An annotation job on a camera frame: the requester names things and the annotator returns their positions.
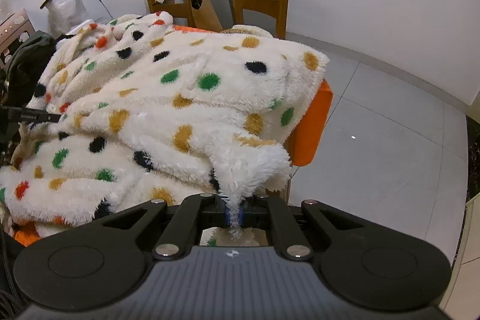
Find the baseboard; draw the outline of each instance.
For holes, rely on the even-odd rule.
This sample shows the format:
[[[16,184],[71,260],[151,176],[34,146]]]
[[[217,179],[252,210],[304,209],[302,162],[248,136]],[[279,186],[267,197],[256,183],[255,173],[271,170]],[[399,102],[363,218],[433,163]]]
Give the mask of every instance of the baseboard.
[[[371,57],[361,52],[353,51],[339,45],[330,44],[325,41],[316,40],[311,37],[302,36],[296,33],[287,32],[286,36],[287,40],[309,45],[313,48],[318,49],[319,51],[333,52],[337,55],[356,60],[362,64],[369,65],[373,68],[377,68],[380,71],[386,72],[387,74],[395,76],[407,83],[410,83],[415,87],[429,92],[431,95],[448,103],[449,105],[452,105],[454,108],[460,110],[465,114],[469,113],[469,106],[458,98],[453,97],[453,95],[450,95],[448,92],[445,92],[441,88],[438,88],[431,83],[420,79],[418,76],[412,75],[407,71],[397,68],[394,65],[388,64],[382,60],[376,59],[375,57]]]

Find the orange cushion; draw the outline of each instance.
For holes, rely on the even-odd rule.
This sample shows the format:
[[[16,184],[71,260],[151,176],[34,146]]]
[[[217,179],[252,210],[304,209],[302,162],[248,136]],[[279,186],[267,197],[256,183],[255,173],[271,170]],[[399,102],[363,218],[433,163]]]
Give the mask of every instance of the orange cushion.
[[[314,159],[332,99],[332,90],[324,79],[310,107],[294,129],[291,156],[293,165],[306,166]]]

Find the black tool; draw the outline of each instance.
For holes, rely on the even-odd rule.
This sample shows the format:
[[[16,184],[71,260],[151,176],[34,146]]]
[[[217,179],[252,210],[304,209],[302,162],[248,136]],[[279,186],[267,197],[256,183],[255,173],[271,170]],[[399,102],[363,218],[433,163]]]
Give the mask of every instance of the black tool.
[[[14,265],[33,302],[18,319],[448,319],[450,264],[429,243],[262,194],[240,220],[269,247],[196,245],[228,216],[217,195],[154,199],[39,240]]]

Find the floor tile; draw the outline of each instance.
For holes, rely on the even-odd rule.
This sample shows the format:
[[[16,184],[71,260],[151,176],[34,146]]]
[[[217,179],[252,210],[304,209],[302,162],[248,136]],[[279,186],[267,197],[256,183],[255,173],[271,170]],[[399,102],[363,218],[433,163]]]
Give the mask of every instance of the floor tile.
[[[340,97],[337,97],[336,95],[334,95],[332,99],[332,104],[330,105],[330,110],[328,111],[327,121],[330,119],[333,113],[333,110],[335,110],[339,101],[340,101]]]
[[[314,161],[292,180],[290,202],[317,199],[423,239],[441,154],[439,145],[342,98]]]
[[[335,53],[325,52],[325,54],[330,59],[325,69],[325,79],[330,85],[333,94],[341,97],[349,85],[350,79],[352,79],[358,61],[336,55]]]
[[[445,312],[454,320],[475,320],[480,315],[480,259],[462,264]]]
[[[467,117],[447,103],[443,103],[443,147],[465,162],[468,159]]]
[[[462,262],[470,262],[478,258],[480,258],[480,198],[476,198],[473,202],[472,221]]]
[[[428,92],[360,64],[343,98],[442,145],[443,102]]]
[[[453,263],[467,197],[467,162],[443,148],[440,179],[425,239]]]

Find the white plastic bag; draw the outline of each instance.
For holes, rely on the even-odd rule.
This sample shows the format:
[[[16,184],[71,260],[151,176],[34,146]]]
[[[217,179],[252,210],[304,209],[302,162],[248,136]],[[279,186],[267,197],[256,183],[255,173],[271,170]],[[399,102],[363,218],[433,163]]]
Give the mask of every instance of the white plastic bag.
[[[49,10],[49,27],[54,37],[66,34],[88,18],[82,0],[52,0]]]

